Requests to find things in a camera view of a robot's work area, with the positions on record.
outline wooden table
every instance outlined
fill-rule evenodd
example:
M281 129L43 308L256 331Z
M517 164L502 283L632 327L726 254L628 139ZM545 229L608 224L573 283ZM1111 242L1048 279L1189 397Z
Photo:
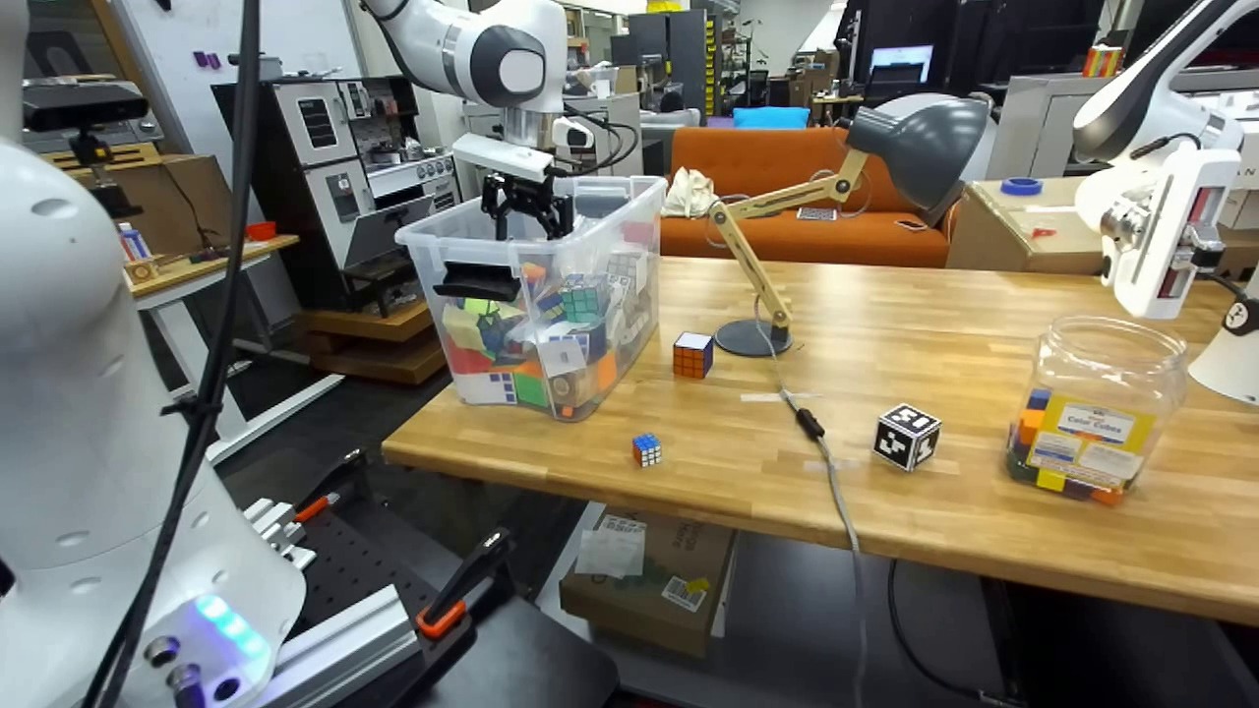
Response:
M240 268L256 268L292 242L298 242L298 234L246 240ZM199 381L210 346L203 346L199 327L193 321L186 297L219 283L224 268L228 268L228 258L193 263L190 254L156 254L155 279L143 279L143 283L124 279L132 308L155 317L164 351L173 352L173 360L181 365L190 386ZM308 409L316 397L333 389L338 381L342 381L342 373L325 373L256 417L245 417L231 389L224 389L219 419L218 419L219 440L210 443L203 459L219 464L219 459L235 455L240 447L246 447L252 440L260 440L262 432L284 424L292 414Z
M1254 409L1191 381L1120 507L1002 472L1037 331L1056 314L1120 314L1096 279L816 263L770 263L770 274L796 297L781 381L829 430L868 553L1259 625ZM1226 302L1195 283L1183 314L1158 327L1195 352ZM666 258L661 335L590 419L471 409L446 389L383 443L387 459L843 548L820 451L770 397L770 365L719 352L704 381L669 373L680 331L717 331L749 308L733 258ZM868 464L872 419L898 400L944 417L936 455L913 474ZM661 468L632 468L637 432L661 435Z

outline white robot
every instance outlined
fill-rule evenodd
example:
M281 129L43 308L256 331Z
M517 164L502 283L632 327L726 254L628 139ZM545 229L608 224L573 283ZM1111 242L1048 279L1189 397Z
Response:
M1242 124L1233 103L1195 103L1167 84L1259 0L1191 5L1134 68L1075 115L1075 154L1111 169L1078 184L1075 209L1096 229L1111 287L1136 317L1176 317L1195 271L1218 263L1214 220L1237 184ZM1259 274L1189 365L1195 381L1259 405Z
M557 5L364 7L422 87L506 105L518 135L527 110L557 105ZM29 0L0 0L0 697L84 702L155 553L186 419L160 414L168 389L121 283L113 220L21 149L22 34ZM199 468L118 701L176 702L193 684L212 702L260 702L303 592L303 573Z

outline lamp head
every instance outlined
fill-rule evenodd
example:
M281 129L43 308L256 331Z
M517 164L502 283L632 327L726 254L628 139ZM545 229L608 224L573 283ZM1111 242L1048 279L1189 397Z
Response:
M990 154L990 105L956 95L906 95L856 110L850 145L889 164L898 192L941 224L964 177Z

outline floor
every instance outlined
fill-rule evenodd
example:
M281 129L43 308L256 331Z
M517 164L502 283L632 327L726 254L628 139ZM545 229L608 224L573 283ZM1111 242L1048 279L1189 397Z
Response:
M245 414L271 405L286 389L308 386L316 373L286 360L252 360L245 373L231 377L235 400ZM585 502L573 499L552 499L535 493L506 493L490 485L463 485L448 479L442 472L400 472L383 464L376 443L414 414L422 409L446 377L427 386L387 386L387 381L342 381L321 400L316 400L308 414L292 417L284 430L266 432L252 447L235 451L228 464L219 464L219 474L228 493L240 502L252 502L256 497L281 497L298 499L312 493L319 472L325 472L338 455L351 447L361 447L370 459L370 493L387 507L395 507L400 519L433 536L455 553L467 553L484 536L494 527L511 527L518 548L511 553L511 573L518 582L522 599L535 599L545 609L545 573L555 557L565 550L565 536L581 519ZM923 656L936 656L936 663L964 670L956 677L974 677L974 634L966 630L966 639L959 639L956 630L941 630L930 617L930 607L936 599L918 599L913 609L920 612L920 639ZM1011 630L1018 645L1011 647L1011 662L1023 674L1023 702L1141 702L1141 708L1176 708L1176 702L1213 702L1213 708L1252 708L1259 702L1254 670L1248 670L1218 625L1153 612L1153 609L1129 609L1111 601L1084 601L1084 599L1062 599L1042 590L1011 590L1006 607ZM906 647L898 653L889 645L889 663L872 677L881 684L918 681L923 684L923 674L918 674L906 662ZM972 702L949 697L949 688L936 693L941 701L913 701L913 702ZM666 708L666 701L648 701L642 688L614 701L632 708Z

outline small clear container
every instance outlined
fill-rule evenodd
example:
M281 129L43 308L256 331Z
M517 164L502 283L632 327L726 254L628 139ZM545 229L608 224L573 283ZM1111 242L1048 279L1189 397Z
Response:
M1183 338L1071 314L1037 341L1006 472L1071 499L1120 502L1183 397Z

